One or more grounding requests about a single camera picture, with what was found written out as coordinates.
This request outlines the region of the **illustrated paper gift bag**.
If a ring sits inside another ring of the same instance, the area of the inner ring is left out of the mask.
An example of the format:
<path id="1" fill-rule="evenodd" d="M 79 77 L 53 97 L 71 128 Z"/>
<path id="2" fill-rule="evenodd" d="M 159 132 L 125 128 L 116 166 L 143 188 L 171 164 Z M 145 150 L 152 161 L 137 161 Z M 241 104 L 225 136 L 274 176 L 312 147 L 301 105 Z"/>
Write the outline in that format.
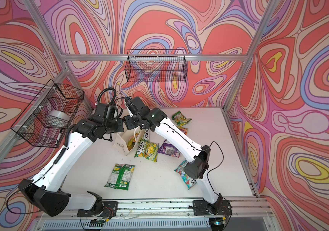
<path id="1" fill-rule="evenodd" d="M 113 146 L 116 148 L 121 154 L 127 155 L 134 155 L 138 149 L 139 142 L 134 146 L 131 151 L 128 151 L 127 142 L 129 138 L 134 135 L 135 133 L 140 133 L 139 137 L 140 140 L 144 135 L 144 130 L 141 130 L 140 127 L 134 128 L 132 130 L 125 130 L 124 132 L 117 133 L 116 138 L 114 139 Z"/>

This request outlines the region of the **purple Fox's candy bag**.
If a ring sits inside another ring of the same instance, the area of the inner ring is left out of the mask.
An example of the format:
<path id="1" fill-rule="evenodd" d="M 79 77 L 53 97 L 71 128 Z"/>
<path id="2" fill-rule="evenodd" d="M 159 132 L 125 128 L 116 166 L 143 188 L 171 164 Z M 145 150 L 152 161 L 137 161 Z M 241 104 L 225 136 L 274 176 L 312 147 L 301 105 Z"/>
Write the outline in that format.
<path id="1" fill-rule="evenodd" d="M 168 140 L 164 140 L 164 142 L 162 143 L 161 147 L 158 150 L 158 153 L 176 158 L 179 158 L 181 154 L 180 151 Z"/>

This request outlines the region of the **teal Fox's mint bag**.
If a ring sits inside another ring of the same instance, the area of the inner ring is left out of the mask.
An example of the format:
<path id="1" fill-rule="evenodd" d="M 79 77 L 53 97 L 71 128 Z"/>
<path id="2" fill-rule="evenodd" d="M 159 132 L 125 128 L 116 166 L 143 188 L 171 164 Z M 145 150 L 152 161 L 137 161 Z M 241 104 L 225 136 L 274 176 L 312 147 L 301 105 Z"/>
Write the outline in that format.
<path id="1" fill-rule="evenodd" d="M 196 180 L 191 178 L 188 174 L 185 173 L 185 166 L 187 165 L 188 161 L 184 160 L 176 169 L 175 172 L 178 173 L 187 186 L 187 189 L 190 190 L 195 184 Z"/>

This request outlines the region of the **orange Fox's fruits bag large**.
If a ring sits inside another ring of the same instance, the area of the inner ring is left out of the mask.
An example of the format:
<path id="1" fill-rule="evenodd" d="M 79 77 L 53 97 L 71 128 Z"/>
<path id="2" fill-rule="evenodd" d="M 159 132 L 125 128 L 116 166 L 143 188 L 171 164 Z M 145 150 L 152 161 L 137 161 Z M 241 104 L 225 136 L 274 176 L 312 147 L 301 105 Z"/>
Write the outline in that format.
<path id="1" fill-rule="evenodd" d="M 139 135 L 140 135 L 140 133 L 138 132 L 129 138 L 129 140 L 127 142 L 128 151 L 131 151 L 134 148 L 134 146 L 137 144 L 137 142 L 140 141 Z"/>

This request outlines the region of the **orange pink Fox's fruits bag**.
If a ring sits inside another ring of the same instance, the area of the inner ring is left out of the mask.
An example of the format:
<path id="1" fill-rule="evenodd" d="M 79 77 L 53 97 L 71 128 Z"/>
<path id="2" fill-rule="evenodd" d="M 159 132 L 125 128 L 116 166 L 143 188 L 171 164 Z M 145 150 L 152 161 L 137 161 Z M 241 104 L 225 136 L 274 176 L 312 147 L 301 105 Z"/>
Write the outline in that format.
<path id="1" fill-rule="evenodd" d="M 183 132 L 185 135 L 187 134 L 187 128 L 183 128 L 183 127 L 178 127 L 178 129 Z"/>

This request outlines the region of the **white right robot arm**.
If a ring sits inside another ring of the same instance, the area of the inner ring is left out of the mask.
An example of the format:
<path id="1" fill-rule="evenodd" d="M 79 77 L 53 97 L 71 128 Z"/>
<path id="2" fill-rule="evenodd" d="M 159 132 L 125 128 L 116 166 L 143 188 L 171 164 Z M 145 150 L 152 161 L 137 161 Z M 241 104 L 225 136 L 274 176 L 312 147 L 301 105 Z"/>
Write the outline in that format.
<path id="1" fill-rule="evenodd" d="M 125 106 L 129 112 L 129 115 L 124 117 L 128 129 L 139 127 L 142 130 L 151 130 L 174 145 L 188 161 L 184 171 L 196 180 L 203 195 L 202 205 L 197 210 L 211 215 L 219 214 L 223 197 L 209 178 L 211 147 L 195 143 L 181 132 L 162 110 L 149 109 L 139 97 L 126 97 Z"/>

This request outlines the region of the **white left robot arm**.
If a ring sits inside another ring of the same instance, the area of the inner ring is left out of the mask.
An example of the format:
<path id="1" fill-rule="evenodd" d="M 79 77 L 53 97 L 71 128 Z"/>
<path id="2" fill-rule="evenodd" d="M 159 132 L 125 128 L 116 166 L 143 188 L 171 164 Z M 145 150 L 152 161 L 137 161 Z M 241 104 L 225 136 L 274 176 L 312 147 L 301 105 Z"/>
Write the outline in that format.
<path id="1" fill-rule="evenodd" d="M 61 190 L 62 184 L 82 154 L 104 135 L 123 132 L 121 118 L 95 122 L 83 119 L 68 128 L 65 143 L 52 160 L 31 180 L 22 180 L 18 189 L 29 203 L 54 217 L 65 210 L 79 210 L 83 215 L 100 216 L 104 210 L 102 197 L 87 191 L 69 193 Z"/>

